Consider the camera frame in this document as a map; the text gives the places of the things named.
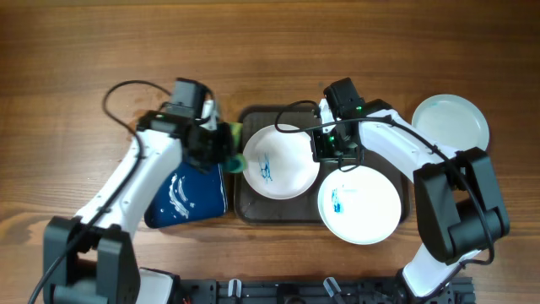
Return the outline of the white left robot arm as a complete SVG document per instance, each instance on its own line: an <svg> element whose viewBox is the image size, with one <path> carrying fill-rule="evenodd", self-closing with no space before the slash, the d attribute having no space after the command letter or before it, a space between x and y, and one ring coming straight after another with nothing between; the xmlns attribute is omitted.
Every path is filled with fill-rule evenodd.
<svg viewBox="0 0 540 304"><path fill-rule="evenodd" d="M91 200L70 219L51 218L31 303L39 297L46 303L190 302L178 275L138 266L132 239L181 163L207 174L233 159L235 144L205 84L178 78L169 96L128 130L129 150Z"/></svg>

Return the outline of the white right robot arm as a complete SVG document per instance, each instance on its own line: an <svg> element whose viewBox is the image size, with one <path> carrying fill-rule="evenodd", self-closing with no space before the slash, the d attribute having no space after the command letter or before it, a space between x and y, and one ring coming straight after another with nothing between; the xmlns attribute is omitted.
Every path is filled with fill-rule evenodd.
<svg viewBox="0 0 540 304"><path fill-rule="evenodd" d="M314 160L359 164L370 150L414 185L422 246L399 273L409 298L426 302L467 265L491 264L494 243L509 234L510 219L488 154L437 143L385 101L365 101L349 78L323 94L316 110L321 125L311 136Z"/></svg>

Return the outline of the green yellow sponge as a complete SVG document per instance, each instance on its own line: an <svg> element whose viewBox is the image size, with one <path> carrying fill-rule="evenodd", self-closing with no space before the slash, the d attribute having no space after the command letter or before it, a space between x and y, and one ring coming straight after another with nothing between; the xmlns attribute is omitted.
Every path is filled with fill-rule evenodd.
<svg viewBox="0 0 540 304"><path fill-rule="evenodd" d="M232 152L226 157L225 163L223 163L223 169L224 171L231 174L239 174L247 168L246 158L239 151L242 134L242 124L239 122L230 122L229 130L231 134L230 143Z"/></svg>

